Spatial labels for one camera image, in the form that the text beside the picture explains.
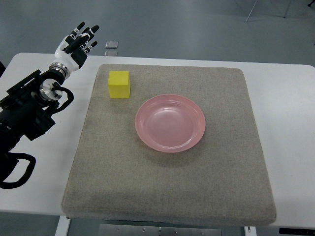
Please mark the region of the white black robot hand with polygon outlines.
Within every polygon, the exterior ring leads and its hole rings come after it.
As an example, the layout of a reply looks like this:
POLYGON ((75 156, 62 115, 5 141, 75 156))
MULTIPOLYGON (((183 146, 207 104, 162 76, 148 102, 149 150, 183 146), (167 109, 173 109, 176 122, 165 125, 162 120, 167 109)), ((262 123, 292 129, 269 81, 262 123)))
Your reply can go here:
POLYGON ((59 44, 55 51, 54 63, 62 64, 70 74, 79 70, 85 63, 88 54, 97 45, 93 42, 99 26, 84 28, 85 22, 81 22, 59 44))

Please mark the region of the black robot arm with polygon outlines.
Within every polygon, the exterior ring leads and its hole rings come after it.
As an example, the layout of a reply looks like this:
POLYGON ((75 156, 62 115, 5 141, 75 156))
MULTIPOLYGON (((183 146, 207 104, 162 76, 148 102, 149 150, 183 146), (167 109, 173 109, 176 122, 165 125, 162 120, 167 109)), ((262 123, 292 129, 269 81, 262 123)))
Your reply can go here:
POLYGON ((37 70, 7 90, 0 107, 0 187, 13 189, 24 185, 32 175, 36 158, 26 153, 12 153, 19 140, 34 140, 55 125, 52 115, 63 111, 74 100, 73 93, 62 86, 70 76, 60 62, 48 71, 37 70), (29 162, 25 173, 16 182, 6 182, 21 160, 29 162))

